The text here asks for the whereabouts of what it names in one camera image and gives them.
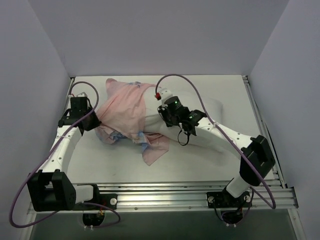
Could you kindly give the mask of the white pillow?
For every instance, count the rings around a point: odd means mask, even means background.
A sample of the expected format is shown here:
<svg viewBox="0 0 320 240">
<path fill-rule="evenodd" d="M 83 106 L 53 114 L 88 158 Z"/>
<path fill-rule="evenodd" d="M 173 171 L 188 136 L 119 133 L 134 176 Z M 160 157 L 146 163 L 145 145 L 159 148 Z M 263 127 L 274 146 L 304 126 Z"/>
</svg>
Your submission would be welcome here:
<svg viewBox="0 0 320 240">
<path fill-rule="evenodd" d="M 174 96 L 178 96 L 182 105 L 188 107 L 189 110 L 203 110 L 199 98 L 195 92 L 173 91 L 172 94 Z M 155 88 L 149 87 L 143 93 L 143 98 L 145 103 L 145 122 L 143 132 L 158 133 L 171 140 L 184 143 L 187 140 L 187 137 L 184 134 L 178 135 L 180 128 L 178 126 L 167 127 L 158 113 L 158 107 L 161 105 L 161 101 L 155 98 Z M 214 121 L 221 123 L 223 119 L 223 104 L 214 98 L 205 96 L 202 97 L 202 101 L 207 112 L 209 113 L 209 116 Z M 215 143 L 210 143 L 199 134 L 196 136 L 191 135 L 189 138 L 189 143 L 198 147 L 215 150 L 219 153 L 223 153 L 225 151 L 223 147 Z"/>
</svg>

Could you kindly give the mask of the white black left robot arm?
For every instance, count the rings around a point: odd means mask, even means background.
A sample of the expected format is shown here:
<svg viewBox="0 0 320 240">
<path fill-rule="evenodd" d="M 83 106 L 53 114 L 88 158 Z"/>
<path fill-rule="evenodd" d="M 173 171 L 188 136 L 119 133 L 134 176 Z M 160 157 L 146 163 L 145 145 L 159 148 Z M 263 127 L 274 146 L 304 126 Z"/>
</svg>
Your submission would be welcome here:
<svg viewBox="0 0 320 240">
<path fill-rule="evenodd" d="M 83 203 L 88 209 L 100 206 L 96 184 L 75 184 L 67 170 L 76 145 L 84 135 L 100 125 L 85 93 L 70 98 L 70 107 L 58 122 L 56 138 L 48 158 L 27 182 L 33 208 L 37 212 L 79 210 Z"/>
</svg>

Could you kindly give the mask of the pink and blue printed pillowcase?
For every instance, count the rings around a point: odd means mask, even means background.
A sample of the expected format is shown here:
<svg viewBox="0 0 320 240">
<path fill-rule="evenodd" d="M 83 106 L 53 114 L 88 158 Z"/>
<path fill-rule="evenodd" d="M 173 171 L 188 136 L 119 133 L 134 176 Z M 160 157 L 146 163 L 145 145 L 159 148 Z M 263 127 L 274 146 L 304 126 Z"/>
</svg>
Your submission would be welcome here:
<svg viewBox="0 0 320 240">
<path fill-rule="evenodd" d="M 122 82 L 108 78 L 105 82 L 107 100 L 97 110 L 101 124 L 95 129 L 105 144 L 130 139 L 142 148 L 143 161 L 152 165 L 169 151 L 169 139 L 155 130 L 148 132 L 147 107 L 144 94 L 150 90 L 154 97 L 155 85 L 150 83 Z"/>
</svg>

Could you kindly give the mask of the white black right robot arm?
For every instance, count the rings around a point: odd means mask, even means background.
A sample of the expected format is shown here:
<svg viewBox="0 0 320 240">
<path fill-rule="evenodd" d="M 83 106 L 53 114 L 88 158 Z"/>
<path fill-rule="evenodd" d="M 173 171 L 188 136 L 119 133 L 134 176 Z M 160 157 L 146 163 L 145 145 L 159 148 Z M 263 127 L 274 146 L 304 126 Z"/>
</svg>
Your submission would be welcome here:
<svg viewBox="0 0 320 240">
<path fill-rule="evenodd" d="M 252 137 L 234 131 L 213 121 L 206 111 L 189 110 L 180 99 L 172 94 L 155 95 L 161 101 L 158 113 L 168 128 L 175 126 L 180 131 L 202 139 L 205 146 L 221 147 L 240 159 L 239 173 L 225 187 L 223 203 L 234 206 L 240 196 L 249 188 L 259 186 L 274 167 L 276 161 L 268 140 L 262 136 Z"/>
</svg>

